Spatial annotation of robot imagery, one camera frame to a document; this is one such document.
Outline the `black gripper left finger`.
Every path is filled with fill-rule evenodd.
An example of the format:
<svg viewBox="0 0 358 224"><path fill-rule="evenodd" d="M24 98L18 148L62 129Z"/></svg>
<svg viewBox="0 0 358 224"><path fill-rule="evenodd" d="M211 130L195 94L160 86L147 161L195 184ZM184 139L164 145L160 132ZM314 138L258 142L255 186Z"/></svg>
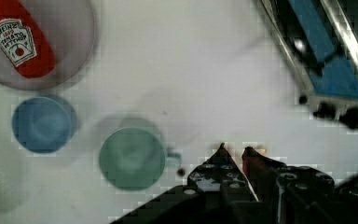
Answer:
<svg viewBox="0 0 358 224"><path fill-rule="evenodd" d="M258 201L249 181L233 160L225 143L221 143L215 153L198 165L188 176L187 184L203 192L218 192L224 184L244 188L251 201Z"/></svg>

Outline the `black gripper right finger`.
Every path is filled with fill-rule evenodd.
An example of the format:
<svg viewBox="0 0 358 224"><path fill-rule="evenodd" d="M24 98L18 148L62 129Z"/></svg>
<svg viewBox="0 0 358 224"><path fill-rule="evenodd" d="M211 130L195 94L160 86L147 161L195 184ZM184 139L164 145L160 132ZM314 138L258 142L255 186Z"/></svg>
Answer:
<svg viewBox="0 0 358 224"><path fill-rule="evenodd" d="M243 173L262 202L277 197L289 183L306 184L327 194L335 186L334 179L324 172L309 166L292 166L275 161L261 155L253 147L246 147L241 159Z"/></svg>

